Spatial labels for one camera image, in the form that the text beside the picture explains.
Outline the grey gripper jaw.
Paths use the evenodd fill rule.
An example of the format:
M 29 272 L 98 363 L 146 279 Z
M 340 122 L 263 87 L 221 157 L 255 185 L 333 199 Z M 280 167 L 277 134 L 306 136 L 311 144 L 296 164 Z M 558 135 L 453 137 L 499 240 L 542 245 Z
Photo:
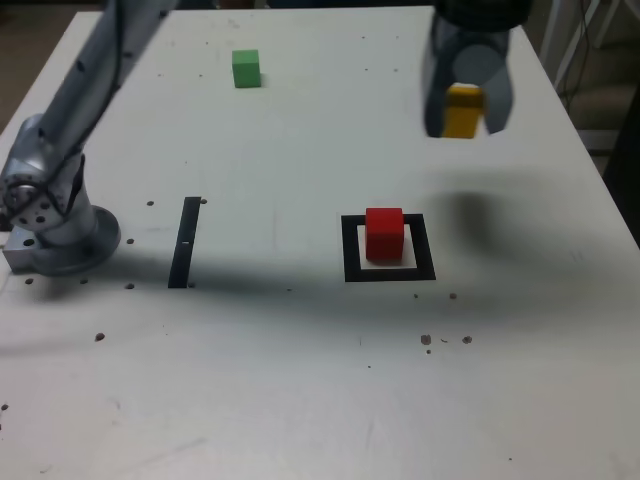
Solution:
M 440 64 L 440 53 L 446 45 L 449 32 L 446 29 L 431 29 L 425 47 L 423 61 L 423 123 L 429 137 L 441 137 L 444 132 L 446 109 L 447 73 L 446 63 Z
M 513 106 L 506 57 L 487 45 L 470 45 L 453 63 L 455 83 L 477 86 L 484 97 L 484 120 L 490 134 L 505 129 Z

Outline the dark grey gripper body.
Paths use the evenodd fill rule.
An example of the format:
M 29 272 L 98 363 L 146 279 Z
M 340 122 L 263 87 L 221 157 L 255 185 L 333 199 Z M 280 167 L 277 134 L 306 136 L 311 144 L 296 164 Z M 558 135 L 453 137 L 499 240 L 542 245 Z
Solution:
M 511 31 L 521 22 L 506 25 L 490 25 L 488 31 L 474 31 L 455 25 L 445 18 L 433 21 L 433 52 L 444 53 L 458 51 L 472 45 L 485 45 L 499 53 L 509 49 Z

